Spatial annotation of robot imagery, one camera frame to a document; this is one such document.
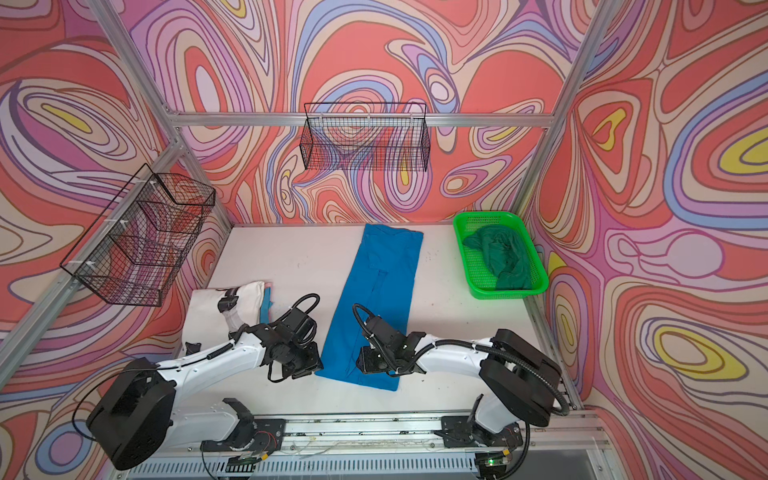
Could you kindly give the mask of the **blue t-shirt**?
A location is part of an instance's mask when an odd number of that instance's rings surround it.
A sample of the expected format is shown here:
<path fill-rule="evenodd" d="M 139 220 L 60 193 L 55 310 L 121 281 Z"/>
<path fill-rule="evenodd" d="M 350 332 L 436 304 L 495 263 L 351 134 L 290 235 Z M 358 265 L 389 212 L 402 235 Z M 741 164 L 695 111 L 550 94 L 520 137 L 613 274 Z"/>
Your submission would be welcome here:
<path fill-rule="evenodd" d="M 399 380 L 385 373 L 364 374 L 355 362 L 367 345 L 353 315 L 360 304 L 406 332 L 424 234 L 368 224 L 324 342 L 321 378 L 387 391 Z"/>

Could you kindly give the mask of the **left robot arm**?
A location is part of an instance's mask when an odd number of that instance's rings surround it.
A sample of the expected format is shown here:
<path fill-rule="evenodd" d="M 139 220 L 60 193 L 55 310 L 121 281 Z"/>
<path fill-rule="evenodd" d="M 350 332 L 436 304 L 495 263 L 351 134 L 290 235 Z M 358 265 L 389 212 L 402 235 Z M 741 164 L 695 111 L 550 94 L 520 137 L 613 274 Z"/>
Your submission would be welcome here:
<path fill-rule="evenodd" d="M 280 366 L 283 379 L 321 370 L 317 324 L 293 307 L 276 321 L 249 325 L 229 316 L 226 342 L 181 358 L 130 362 L 97 406 L 86 427 L 118 470 L 130 470 L 158 450 L 199 444 L 207 451 L 268 454 L 279 449 L 276 435 L 259 426 L 239 400 L 191 408 L 186 400 L 236 374 Z"/>

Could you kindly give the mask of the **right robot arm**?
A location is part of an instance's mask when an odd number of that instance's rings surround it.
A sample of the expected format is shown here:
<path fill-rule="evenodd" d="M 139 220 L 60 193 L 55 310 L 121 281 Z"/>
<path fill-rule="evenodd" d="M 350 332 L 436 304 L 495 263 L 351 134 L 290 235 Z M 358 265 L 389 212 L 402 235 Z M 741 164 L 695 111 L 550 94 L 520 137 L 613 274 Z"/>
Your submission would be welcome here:
<path fill-rule="evenodd" d="M 521 427 L 547 427 L 553 416 L 571 411 L 559 390 L 560 367 L 511 330 L 479 340 L 446 339 L 418 331 L 403 334 L 379 316 L 361 327 L 367 344 L 356 367 L 364 374 L 451 373 L 477 378 L 489 389 L 478 395 L 468 415 L 441 419 L 435 434 L 447 448 L 517 448 L 524 444 Z"/>

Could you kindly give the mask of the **teal folded t-shirt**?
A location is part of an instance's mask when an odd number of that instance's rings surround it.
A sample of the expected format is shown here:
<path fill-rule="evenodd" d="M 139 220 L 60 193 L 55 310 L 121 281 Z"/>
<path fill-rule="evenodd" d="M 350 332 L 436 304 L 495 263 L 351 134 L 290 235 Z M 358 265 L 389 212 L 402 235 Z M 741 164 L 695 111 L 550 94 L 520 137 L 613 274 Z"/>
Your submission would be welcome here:
<path fill-rule="evenodd" d="M 268 324 L 270 322 L 270 315 L 269 311 L 273 304 L 271 301 L 271 286 L 267 285 L 264 287 L 263 292 L 263 299 L 259 310 L 259 323 L 260 324 Z"/>

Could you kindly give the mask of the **green plastic basket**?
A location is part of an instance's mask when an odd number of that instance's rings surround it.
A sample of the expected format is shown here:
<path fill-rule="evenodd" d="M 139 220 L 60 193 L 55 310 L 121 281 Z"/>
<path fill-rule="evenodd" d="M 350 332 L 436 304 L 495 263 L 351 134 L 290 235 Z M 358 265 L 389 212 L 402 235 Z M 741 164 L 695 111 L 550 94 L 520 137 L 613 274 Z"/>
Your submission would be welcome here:
<path fill-rule="evenodd" d="M 544 293 L 548 275 L 522 219 L 509 212 L 462 212 L 453 219 L 471 295 L 522 299 Z"/>

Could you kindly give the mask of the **dark green t-shirt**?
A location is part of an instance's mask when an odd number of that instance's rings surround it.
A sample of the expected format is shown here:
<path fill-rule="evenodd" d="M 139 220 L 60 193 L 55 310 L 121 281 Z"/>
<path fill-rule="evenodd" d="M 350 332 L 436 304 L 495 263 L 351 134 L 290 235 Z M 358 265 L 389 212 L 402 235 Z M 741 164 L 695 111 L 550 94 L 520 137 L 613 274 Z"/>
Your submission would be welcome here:
<path fill-rule="evenodd" d="M 505 225 L 485 225 L 463 240 L 469 250 L 479 252 L 495 278 L 495 290 L 530 290 L 531 269 L 521 236 Z"/>

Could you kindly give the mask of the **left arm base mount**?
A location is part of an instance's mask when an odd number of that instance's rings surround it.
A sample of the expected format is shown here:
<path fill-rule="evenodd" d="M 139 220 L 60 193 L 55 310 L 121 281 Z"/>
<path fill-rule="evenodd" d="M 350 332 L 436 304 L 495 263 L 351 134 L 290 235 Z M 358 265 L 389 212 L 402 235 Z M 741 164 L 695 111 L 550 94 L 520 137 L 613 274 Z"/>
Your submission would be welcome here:
<path fill-rule="evenodd" d="M 287 421 L 275 418 L 256 418 L 240 421 L 223 440 L 201 443 L 203 452 L 256 452 L 273 453 L 282 448 Z"/>

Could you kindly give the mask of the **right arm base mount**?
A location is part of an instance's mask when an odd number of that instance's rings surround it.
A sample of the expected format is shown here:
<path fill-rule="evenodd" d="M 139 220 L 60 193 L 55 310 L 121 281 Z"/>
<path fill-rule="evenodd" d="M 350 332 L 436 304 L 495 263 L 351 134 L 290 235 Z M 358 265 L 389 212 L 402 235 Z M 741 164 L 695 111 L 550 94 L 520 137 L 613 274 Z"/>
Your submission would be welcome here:
<path fill-rule="evenodd" d="M 446 448 L 504 447 L 512 451 L 524 445 L 517 424 L 491 433 L 468 416 L 443 416 L 440 428 L 434 434 L 442 439 Z"/>

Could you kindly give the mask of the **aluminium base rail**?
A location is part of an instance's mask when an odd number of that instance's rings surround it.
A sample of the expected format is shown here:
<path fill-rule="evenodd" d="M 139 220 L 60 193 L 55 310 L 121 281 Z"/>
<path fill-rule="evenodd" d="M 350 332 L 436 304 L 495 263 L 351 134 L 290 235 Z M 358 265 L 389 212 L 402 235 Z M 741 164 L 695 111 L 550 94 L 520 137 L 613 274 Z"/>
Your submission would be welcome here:
<path fill-rule="evenodd" d="M 483 461 L 491 470 L 526 458 L 517 479 L 624 479 L 603 422 L 577 412 L 523 432 L 527 448 L 503 456 L 503 447 L 448 447 L 438 436 L 443 413 L 289 416 L 279 450 L 240 465 L 232 453 L 197 446 L 160 451 L 111 479 L 475 479 Z"/>

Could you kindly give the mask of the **aluminium frame left post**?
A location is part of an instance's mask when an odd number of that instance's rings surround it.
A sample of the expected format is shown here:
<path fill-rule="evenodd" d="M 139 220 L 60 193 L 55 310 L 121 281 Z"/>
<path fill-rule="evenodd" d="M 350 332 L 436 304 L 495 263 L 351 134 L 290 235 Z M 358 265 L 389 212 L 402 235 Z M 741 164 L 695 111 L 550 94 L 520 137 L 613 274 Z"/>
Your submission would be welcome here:
<path fill-rule="evenodd" d="M 205 195 L 202 156 L 171 119 L 228 102 L 220 20 L 206 1 L 10 1 L 1 7 L 1 344 L 45 324 L 1 366 L 17 393 L 82 376 L 105 352 L 105 321 L 173 304 L 211 262 L 199 247 L 135 265 L 144 207 L 170 214 Z M 120 249 L 120 240 L 130 247 Z"/>

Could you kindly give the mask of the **aluminium frame post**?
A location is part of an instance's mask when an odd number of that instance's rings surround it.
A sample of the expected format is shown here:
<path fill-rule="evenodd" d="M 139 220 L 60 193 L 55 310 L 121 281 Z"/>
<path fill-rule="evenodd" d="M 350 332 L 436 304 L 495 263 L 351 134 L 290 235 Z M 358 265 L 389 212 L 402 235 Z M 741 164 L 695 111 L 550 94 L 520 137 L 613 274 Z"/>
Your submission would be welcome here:
<path fill-rule="evenodd" d="M 1 7 L 1 344 L 45 324 L 1 366 L 17 393 L 82 376 L 105 352 L 105 321 L 173 304 L 211 262 L 199 247 L 135 265 L 144 207 L 170 214 L 205 195 L 202 156 L 171 119 L 228 102 L 220 20 L 206 1 L 10 1 Z M 120 249 L 120 240 L 130 247 Z"/>
<path fill-rule="evenodd" d="M 511 211 L 519 217 L 524 215 L 544 164 L 563 131 L 568 111 L 575 100 L 579 87 L 585 80 L 589 67 L 597 55 L 598 48 L 622 5 L 623 1 L 599 1 L 597 4 L 594 16 L 557 98 L 552 121 L 537 144 L 535 154 L 528 164 L 516 192 Z"/>

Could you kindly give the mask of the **aluminium frame right post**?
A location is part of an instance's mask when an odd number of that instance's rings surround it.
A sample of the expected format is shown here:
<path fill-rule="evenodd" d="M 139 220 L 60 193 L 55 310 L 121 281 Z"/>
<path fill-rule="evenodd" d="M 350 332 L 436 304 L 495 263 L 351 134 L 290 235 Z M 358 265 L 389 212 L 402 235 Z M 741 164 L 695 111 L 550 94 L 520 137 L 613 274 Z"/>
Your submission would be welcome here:
<path fill-rule="evenodd" d="M 599 1 L 597 4 L 594 16 L 557 98 L 552 121 L 537 144 L 535 154 L 528 164 L 516 192 L 511 211 L 519 217 L 524 215 L 544 164 L 563 131 L 568 111 L 575 100 L 579 87 L 585 80 L 589 67 L 597 55 L 598 48 L 622 5 L 623 1 Z"/>

